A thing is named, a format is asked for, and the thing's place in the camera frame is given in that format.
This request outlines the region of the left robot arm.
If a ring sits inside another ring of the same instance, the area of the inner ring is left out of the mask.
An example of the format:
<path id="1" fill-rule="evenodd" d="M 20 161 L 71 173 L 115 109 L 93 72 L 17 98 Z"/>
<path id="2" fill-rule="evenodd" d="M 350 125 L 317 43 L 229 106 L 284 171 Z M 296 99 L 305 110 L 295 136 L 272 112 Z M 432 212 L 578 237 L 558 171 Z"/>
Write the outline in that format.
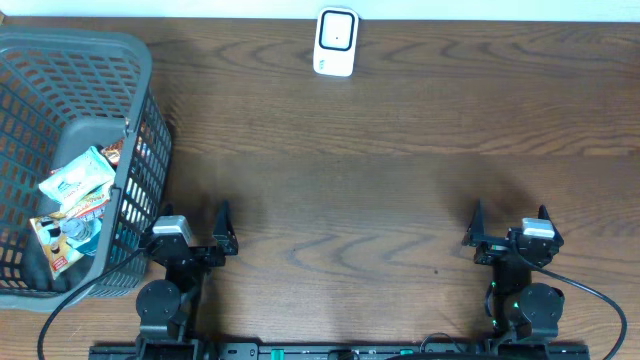
<path id="1" fill-rule="evenodd" d="M 193 245 L 187 219 L 172 213 L 158 217 L 143 233 L 139 249 L 165 268 L 165 277 L 149 282 L 137 295 L 136 359 L 217 357 L 216 346 L 195 334 L 195 322 L 205 277 L 238 254 L 227 201 L 218 210 L 212 237 L 210 246 Z"/>

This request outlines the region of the red chocolate bar wrapper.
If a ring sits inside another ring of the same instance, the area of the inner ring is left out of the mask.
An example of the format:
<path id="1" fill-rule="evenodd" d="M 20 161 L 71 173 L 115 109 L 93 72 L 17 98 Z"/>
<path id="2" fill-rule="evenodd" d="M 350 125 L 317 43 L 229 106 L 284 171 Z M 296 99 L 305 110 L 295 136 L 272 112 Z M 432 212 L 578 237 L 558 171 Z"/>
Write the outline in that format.
<path id="1" fill-rule="evenodd" d="M 106 158 L 106 160 L 113 167 L 117 167 L 120 162 L 121 153 L 124 147 L 124 141 L 125 139 L 121 138 L 115 143 L 109 146 L 106 146 L 100 150 L 100 153 Z"/>

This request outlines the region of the teal mouthwash bottle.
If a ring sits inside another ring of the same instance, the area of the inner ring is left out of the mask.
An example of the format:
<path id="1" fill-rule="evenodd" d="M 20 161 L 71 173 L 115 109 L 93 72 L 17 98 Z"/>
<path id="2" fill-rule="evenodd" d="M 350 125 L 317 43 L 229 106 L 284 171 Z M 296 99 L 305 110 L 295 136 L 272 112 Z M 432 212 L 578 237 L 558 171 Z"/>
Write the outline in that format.
<path id="1" fill-rule="evenodd" d="M 71 218 L 61 226 L 62 233 L 66 236 L 66 243 L 76 251 L 87 255 L 95 256 L 102 229 L 102 220 L 83 220 Z"/>

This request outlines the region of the yellow snack chips bag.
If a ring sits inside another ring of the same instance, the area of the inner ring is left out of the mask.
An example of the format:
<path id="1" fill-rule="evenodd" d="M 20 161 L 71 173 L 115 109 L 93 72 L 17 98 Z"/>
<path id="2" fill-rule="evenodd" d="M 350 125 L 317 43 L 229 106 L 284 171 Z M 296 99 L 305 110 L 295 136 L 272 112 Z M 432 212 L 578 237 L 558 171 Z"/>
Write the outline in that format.
<path id="1" fill-rule="evenodd" d="M 104 213 L 110 202 L 112 185 L 113 182 L 110 181 L 96 188 L 67 212 L 54 212 L 29 220 L 47 260 L 53 280 L 56 280 L 63 272 L 87 256 L 66 243 L 66 236 L 62 233 L 60 226 L 71 218 L 80 218 L 86 221 L 99 218 L 103 224 Z"/>

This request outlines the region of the light blue wet wipes pack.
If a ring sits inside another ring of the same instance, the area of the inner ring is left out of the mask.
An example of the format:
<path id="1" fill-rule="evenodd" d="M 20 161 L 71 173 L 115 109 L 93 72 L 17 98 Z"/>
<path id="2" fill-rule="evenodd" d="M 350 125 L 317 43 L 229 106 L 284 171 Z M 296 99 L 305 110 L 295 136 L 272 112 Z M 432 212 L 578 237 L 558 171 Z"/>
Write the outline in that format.
<path id="1" fill-rule="evenodd" d="M 39 190 L 67 212 L 96 188 L 112 181 L 115 170 L 95 147 L 89 147 L 39 184 Z"/>

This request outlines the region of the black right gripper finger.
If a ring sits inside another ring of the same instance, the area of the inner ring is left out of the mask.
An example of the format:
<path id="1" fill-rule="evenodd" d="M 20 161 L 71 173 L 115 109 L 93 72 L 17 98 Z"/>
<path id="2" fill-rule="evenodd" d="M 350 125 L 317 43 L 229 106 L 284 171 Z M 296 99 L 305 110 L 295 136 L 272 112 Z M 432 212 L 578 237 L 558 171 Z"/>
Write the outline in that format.
<path id="1" fill-rule="evenodd" d="M 466 233 L 461 244 L 464 246 L 478 247 L 485 241 L 484 217 L 482 203 L 478 201 Z"/>
<path id="2" fill-rule="evenodd" d="M 537 218 L 539 220 L 545 221 L 549 225 L 551 230 L 554 232 L 554 236 L 553 236 L 554 243 L 557 246 L 563 246 L 564 245 L 564 239 L 563 239 L 562 235 L 560 234 L 559 230 L 556 228 L 555 224 L 552 222 L 551 217 L 550 217 L 550 215 L 548 213 L 548 210 L 547 210 L 545 205 L 540 205 L 539 206 Z"/>

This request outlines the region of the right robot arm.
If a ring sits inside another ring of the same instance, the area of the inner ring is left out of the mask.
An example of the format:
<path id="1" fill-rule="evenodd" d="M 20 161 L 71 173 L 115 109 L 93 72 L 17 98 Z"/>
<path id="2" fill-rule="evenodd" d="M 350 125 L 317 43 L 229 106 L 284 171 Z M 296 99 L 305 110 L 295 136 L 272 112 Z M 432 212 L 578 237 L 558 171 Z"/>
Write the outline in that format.
<path id="1" fill-rule="evenodd" d="M 473 247 L 473 261 L 492 268 L 485 310 L 494 319 L 496 336 L 507 343 L 548 343 L 558 336 L 564 294 L 544 283 L 535 283 L 532 273 L 551 263 L 564 245 L 545 206 L 538 216 L 524 218 L 499 237 L 488 234 L 482 206 L 474 210 L 462 240 Z"/>

